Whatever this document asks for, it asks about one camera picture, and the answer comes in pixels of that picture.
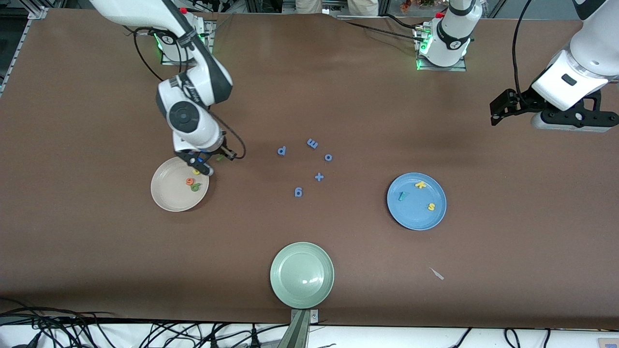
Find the beige round plate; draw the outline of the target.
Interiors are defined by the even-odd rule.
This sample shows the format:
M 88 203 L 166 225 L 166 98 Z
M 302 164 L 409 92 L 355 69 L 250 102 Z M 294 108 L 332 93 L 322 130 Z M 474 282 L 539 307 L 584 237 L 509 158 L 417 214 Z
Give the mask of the beige round plate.
M 206 196 L 210 177 L 200 174 L 194 175 L 192 167 L 175 157 L 162 163 L 153 174 L 150 191 L 155 203 L 162 209 L 170 212 L 183 212 L 197 206 Z M 193 192 L 186 185 L 188 177 L 201 183 L 200 190 Z

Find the blue round plate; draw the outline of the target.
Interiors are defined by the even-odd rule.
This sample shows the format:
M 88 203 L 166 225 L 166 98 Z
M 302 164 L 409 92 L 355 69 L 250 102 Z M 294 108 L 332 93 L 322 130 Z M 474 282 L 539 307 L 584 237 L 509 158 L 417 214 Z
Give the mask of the blue round plate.
M 415 187 L 418 181 L 424 181 L 427 187 L 418 189 Z M 398 200 L 401 191 L 408 192 L 403 201 Z M 422 173 L 406 173 L 396 177 L 387 190 L 385 202 L 393 220 L 411 231 L 434 228 L 447 212 L 444 189 L 438 181 Z M 435 203 L 435 211 L 427 209 L 429 203 Z

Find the green round plate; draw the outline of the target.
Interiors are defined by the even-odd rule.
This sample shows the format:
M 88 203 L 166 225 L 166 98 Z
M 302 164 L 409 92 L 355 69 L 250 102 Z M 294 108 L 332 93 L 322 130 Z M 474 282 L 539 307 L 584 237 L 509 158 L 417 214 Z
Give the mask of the green round plate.
M 270 286 L 283 304 L 306 310 L 316 308 L 331 293 L 335 269 L 322 247 L 296 242 L 276 254 L 269 276 Z

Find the person in beige trousers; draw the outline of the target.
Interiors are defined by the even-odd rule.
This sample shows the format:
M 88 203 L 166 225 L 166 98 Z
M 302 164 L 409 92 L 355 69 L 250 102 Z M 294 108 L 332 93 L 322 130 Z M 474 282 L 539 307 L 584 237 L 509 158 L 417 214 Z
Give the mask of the person in beige trousers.
M 380 0 L 347 0 L 350 15 L 375 17 L 379 15 Z M 321 13 L 323 0 L 295 0 L 298 14 Z

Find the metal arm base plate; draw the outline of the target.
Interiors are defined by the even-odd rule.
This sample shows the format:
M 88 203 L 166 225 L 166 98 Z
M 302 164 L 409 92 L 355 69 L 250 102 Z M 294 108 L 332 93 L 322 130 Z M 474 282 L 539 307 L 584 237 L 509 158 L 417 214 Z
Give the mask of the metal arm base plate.
M 415 38 L 416 70 L 465 72 L 466 62 L 464 59 L 471 39 L 465 41 L 453 41 L 448 38 L 446 42 L 440 36 L 431 21 L 418 24 L 412 29 Z
M 192 26 L 197 32 L 199 39 L 210 52 L 214 48 L 215 34 L 213 31 L 217 27 L 217 22 L 195 18 Z M 161 53 L 161 64 L 175 66 L 194 66 L 196 64 L 193 54 L 185 48 L 179 48 L 173 37 L 164 34 L 156 35 L 157 46 Z

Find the aluminium table frame rail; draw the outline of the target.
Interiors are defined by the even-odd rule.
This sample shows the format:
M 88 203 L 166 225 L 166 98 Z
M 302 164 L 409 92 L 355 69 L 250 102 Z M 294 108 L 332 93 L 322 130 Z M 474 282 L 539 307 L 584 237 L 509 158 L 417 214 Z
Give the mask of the aluminium table frame rail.
M 29 29 L 33 22 L 45 18 L 47 12 L 46 7 L 37 5 L 33 11 L 27 7 L 0 9 L 0 97 L 10 81 Z

